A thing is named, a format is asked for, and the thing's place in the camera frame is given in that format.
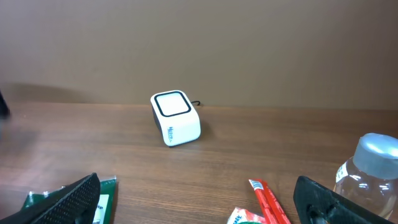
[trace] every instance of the red and white package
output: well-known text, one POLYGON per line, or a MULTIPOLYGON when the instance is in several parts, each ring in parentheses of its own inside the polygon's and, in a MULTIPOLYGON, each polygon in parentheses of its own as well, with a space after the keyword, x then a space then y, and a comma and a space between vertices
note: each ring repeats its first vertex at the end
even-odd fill
POLYGON ((249 182, 254 189, 266 221, 270 224, 290 224, 267 182, 262 180, 249 180, 249 182))
POLYGON ((242 222, 256 222, 260 224, 269 224, 264 217, 253 214, 243 208, 235 208, 226 224, 238 224, 242 222))

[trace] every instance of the white cube device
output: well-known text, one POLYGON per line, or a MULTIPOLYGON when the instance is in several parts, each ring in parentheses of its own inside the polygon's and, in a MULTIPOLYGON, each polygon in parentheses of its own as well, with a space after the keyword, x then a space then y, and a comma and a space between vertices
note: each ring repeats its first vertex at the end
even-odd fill
POLYGON ((150 98, 150 103, 166 145, 176 146, 199 138, 198 113, 183 91, 157 93, 150 98))

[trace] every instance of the black square outline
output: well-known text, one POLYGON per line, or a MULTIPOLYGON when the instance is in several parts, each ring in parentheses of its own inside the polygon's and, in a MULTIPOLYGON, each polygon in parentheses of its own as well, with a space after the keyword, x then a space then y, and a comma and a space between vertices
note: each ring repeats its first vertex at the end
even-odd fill
POLYGON ((157 108, 158 108, 159 111, 160 111, 160 114, 161 114, 163 117, 166 117, 166 118, 169 118, 169 117, 175 116, 175 115, 180 115, 180 114, 188 113, 188 112, 190 112, 190 111, 192 110, 192 109, 191 109, 191 106, 189 105, 189 103, 188 103, 188 101, 187 101, 187 99, 185 99, 184 95, 183 95, 180 91, 173 91, 173 92, 168 92, 168 93, 161 93, 161 94, 156 95, 156 96, 154 97, 154 99, 155 99, 155 103, 156 103, 156 105, 157 105, 157 108), (180 113, 176 113, 176 114, 171 114, 171 115, 164 115, 164 114, 163 114, 163 111, 162 111, 162 109, 160 108, 159 103, 157 102, 157 97, 158 97, 158 96, 163 96, 163 95, 172 94, 172 93, 179 93, 179 94, 181 95, 181 97, 182 97, 182 99, 184 100, 185 104, 188 106, 188 110, 187 110, 187 111, 180 112, 180 113))

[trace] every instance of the cord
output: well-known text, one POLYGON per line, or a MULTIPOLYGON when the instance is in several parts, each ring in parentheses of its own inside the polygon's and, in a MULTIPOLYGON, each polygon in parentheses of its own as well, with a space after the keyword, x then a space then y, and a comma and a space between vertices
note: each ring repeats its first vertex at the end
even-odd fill
POLYGON ((195 100, 195 101, 191 102, 191 104, 194 104, 194 103, 198 103, 197 106, 200 106, 200 101, 199 100, 195 100))

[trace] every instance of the wooden table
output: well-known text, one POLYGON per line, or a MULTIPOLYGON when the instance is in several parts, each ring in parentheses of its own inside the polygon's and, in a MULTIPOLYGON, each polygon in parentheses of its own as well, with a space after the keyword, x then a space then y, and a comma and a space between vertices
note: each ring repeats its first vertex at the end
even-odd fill
MULTIPOLYGON (((29 191, 92 172, 119 180, 114 223, 226 223, 260 213, 248 179, 268 181, 293 223, 297 177, 333 188, 359 137, 398 136, 397 111, 197 108, 202 134, 169 148, 147 105, 11 103, 0 142, 0 218, 29 191)), ((392 217, 396 222, 397 215, 392 217)))

